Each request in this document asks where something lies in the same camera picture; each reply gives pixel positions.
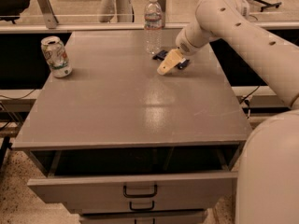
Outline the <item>white gripper with vent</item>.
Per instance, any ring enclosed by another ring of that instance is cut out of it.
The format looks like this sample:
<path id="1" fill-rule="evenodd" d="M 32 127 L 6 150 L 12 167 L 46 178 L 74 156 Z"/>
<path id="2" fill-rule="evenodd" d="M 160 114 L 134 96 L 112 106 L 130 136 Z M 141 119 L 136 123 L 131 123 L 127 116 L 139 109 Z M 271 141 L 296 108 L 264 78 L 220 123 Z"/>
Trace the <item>white gripper with vent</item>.
<path id="1" fill-rule="evenodd" d="M 164 60 L 161 62 L 160 66 L 157 68 L 159 75 L 165 75 L 176 65 L 184 60 L 183 55 L 193 55 L 198 51 L 198 48 L 193 46 L 183 31 L 181 31 L 176 38 L 176 49 L 171 49 Z"/>

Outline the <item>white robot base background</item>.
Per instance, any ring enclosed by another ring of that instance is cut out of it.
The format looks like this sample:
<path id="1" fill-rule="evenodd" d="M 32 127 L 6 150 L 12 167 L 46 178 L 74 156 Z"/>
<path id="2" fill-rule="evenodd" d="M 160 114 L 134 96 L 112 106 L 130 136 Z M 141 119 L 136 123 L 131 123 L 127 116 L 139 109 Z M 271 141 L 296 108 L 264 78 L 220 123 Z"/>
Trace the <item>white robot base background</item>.
<path id="1" fill-rule="evenodd" d="M 110 22 L 114 16 L 117 16 L 117 22 L 134 22 L 132 0 L 101 0 L 99 21 Z"/>

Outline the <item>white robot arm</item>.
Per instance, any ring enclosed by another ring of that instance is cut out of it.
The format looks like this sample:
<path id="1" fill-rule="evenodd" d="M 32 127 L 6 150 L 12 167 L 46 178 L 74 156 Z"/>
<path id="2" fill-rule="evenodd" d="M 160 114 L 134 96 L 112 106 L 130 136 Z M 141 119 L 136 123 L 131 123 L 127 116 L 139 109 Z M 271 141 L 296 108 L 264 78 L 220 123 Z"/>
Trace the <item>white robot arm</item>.
<path id="1" fill-rule="evenodd" d="M 250 134 L 240 156 L 235 224 L 299 224 L 299 48 L 248 21 L 246 0 L 199 0 L 157 72 L 221 38 L 290 110 Z"/>

